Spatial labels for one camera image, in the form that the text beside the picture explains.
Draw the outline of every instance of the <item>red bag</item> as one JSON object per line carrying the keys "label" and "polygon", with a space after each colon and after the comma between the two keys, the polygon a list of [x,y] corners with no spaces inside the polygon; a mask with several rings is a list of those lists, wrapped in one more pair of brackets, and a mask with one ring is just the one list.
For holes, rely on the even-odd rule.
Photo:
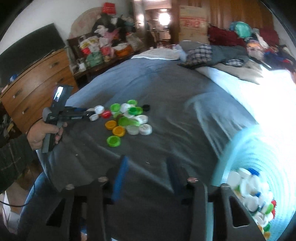
{"label": "red bag", "polygon": [[103,7],[102,7],[102,12],[104,12],[106,14],[116,14],[115,4],[105,2]]}
{"label": "red bag", "polygon": [[207,34],[210,36],[209,41],[211,45],[221,46],[237,46],[246,47],[245,41],[240,38],[236,32],[218,28],[216,26],[210,26],[207,30]]}
{"label": "red bag", "polygon": [[279,45],[279,36],[273,29],[261,28],[260,36],[269,46]]}

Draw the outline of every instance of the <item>dresser drawer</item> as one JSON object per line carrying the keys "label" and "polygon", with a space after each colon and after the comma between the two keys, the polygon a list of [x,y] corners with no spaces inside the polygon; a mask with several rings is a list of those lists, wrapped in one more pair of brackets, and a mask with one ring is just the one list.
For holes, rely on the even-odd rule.
{"label": "dresser drawer", "polygon": [[11,115],[15,108],[38,86],[68,66],[67,54],[65,51],[61,51],[42,61],[20,79],[16,80],[1,98],[8,114]]}

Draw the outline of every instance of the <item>red bottle cap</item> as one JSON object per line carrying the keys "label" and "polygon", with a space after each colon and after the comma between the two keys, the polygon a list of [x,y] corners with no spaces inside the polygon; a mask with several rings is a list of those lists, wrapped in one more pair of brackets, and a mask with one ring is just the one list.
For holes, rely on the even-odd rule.
{"label": "red bottle cap", "polygon": [[101,116],[102,116],[103,118],[105,118],[105,119],[111,117],[111,115],[112,115],[112,113],[111,113],[110,110],[105,110],[105,111],[101,114]]}
{"label": "red bottle cap", "polygon": [[272,200],[271,203],[273,204],[274,207],[276,207],[276,200]]}
{"label": "red bottle cap", "polygon": [[273,210],[271,211],[271,213],[273,214],[274,217],[276,216],[276,210],[275,210],[275,209],[273,209]]}

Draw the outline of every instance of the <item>wooden cabinet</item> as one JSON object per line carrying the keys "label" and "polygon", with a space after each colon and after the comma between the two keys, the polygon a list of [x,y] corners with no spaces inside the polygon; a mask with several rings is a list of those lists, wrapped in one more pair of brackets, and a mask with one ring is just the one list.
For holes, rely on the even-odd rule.
{"label": "wooden cabinet", "polygon": [[69,68],[66,51],[56,51],[23,72],[1,95],[1,101],[17,127],[26,133],[49,107],[58,85],[77,84]]}

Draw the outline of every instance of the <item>cardboard box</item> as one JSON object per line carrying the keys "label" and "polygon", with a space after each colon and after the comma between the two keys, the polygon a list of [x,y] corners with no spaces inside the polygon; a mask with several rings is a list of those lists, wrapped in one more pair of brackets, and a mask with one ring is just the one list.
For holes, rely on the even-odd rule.
{"label": "cardboard box", "polygon": [[201,7],[180,6],[179,41],[192,40],[209,43],[207,37],[207,13]]}

